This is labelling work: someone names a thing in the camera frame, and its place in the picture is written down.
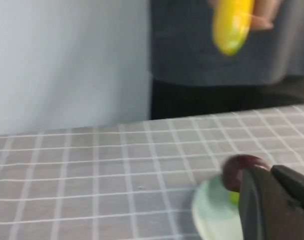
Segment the person's right hand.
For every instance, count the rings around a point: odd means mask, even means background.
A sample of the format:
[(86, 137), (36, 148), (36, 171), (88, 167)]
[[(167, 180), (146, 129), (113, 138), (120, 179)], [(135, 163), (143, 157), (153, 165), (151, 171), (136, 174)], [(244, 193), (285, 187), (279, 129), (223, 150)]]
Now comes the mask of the person's right hand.
[(268, 30), (281, 5), (280, 0), (210, 0), (216, 9), (215, 24), (225, 31)]

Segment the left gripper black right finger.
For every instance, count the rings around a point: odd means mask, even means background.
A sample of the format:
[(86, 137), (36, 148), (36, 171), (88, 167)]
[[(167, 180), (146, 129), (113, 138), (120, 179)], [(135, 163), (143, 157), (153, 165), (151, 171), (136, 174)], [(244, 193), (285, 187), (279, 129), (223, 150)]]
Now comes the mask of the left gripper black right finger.
[(304, 175), (285, 165), (272, 166), (271, 173), (304, 209)]

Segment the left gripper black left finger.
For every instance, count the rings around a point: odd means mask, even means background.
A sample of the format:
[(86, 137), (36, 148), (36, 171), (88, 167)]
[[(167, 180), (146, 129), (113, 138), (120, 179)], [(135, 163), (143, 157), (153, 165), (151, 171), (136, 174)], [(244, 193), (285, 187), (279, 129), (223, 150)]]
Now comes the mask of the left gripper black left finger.
[(304, 240), (304, 209), (271, 170), (243, 170), (239, 215), (245, 240)]

